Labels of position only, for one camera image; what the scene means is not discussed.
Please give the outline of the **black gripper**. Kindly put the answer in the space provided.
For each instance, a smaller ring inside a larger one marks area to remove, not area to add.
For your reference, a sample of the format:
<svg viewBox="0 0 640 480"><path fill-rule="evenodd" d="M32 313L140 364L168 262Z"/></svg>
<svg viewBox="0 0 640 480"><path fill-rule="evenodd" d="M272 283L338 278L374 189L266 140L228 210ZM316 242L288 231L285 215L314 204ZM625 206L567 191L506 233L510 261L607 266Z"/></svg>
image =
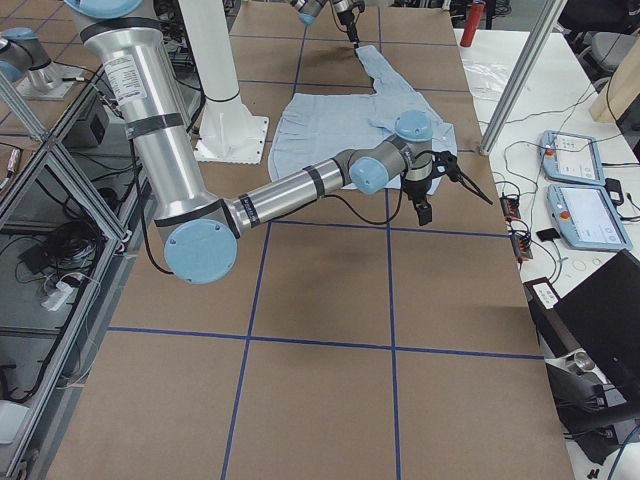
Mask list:
<svg viewBox="0 0 640 480"><path fill-rule="evenodd" d="M453 182L459 183L487 204L493 204L481 188L457 167L457 157L454 154L450 151L425 150L416 155L413 166L403 179L403 192L414 204L419 226L425 226L431 222L431 205L427 201L427 193L432 181L443 175L452 175Z"/></svg>
<svg viewBox="0 0 640 480"><path fill-rule="evenodd" d="M356 14L365 10L365 2L362 0L334 0L333 10L337 14L340 24L346 27L346 33L353 47L359 47L359 36L356 22Z"/></svg>

